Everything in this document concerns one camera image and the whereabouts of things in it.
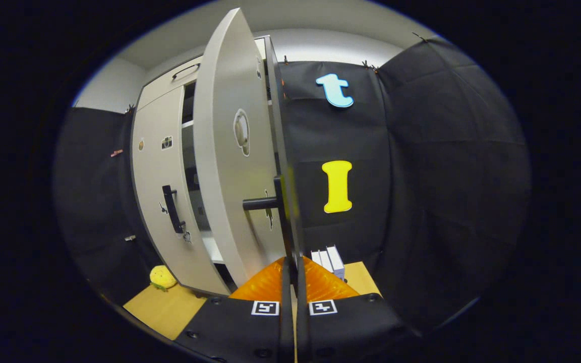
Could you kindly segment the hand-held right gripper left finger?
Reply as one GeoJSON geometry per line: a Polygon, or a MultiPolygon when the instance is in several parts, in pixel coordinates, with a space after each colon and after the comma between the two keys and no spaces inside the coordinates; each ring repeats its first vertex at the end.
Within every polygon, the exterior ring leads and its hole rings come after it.
{"type": "Polygon", "coordinates": [[[291,268],[273,264],[273,299],[209,298],[175,343],[203,362],[293,362],[291,268]]]}

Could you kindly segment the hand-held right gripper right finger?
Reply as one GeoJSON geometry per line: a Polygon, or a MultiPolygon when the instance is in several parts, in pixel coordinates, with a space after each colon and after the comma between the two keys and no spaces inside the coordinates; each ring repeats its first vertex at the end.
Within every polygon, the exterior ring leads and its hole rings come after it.
{"type": "Polygon", "coordinates": [[[297,266],[297,361],[404,362],[420,342],[389,303],[362,262],[345,265],[346,284],[355,296],[315,299],[315,282],[333,274],[308,258],[297,266]]]}

